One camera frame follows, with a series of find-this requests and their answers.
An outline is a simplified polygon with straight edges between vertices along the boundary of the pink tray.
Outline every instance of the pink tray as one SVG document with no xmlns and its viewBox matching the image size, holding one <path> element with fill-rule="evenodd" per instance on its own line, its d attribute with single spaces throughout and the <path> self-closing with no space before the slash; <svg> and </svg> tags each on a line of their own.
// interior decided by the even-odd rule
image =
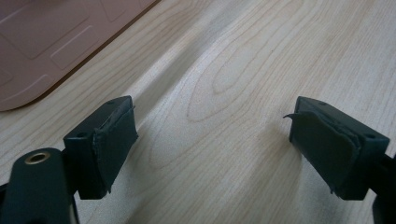
<svg viewBox="0 0 396 224">
<path fill-rule="evenodd" d="M 0 111 L 47 91 L 155 0 L 0 0 Z"/>
</svg>

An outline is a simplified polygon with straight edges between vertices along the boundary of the clamp jaw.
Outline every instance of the clamp jaw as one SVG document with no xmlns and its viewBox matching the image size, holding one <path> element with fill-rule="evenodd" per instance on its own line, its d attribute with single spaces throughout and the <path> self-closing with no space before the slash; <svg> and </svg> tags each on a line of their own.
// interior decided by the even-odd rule
<svg viewBox="0 0 396 224">
<path fill-rule="evenodd" d="M 396 160 L 385 154 L 389 139 L 335 107 L 299 97 L 290 141 L 343 200 L 376 194 L 375 223 L 396 223 Z"/>
<path fill-rule="evenodd" d="M 137 137 L 130 96 L 103 104 L 64 137 L 63 151 L 41 148 L 14 162 L 0 187 L 0 223 L 78 223 L 74 194 L 110 192 Z"/>
</svg>

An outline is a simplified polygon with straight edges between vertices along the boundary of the wood grain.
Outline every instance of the wood grain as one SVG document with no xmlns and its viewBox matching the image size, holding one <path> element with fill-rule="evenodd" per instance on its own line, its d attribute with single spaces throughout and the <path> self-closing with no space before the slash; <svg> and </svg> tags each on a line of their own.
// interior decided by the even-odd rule
<svg viewBox="0 0 396 224">
<path fill-rule="evenodd" d="M 82 223 L 373 223 L 288 141 L 298 95 L 396 136 L 393 0 L 162 0 L 41 101 L 0 113 L 0 181 L 103 102 L 134 98 L 139 140 Z"/>
</svg>

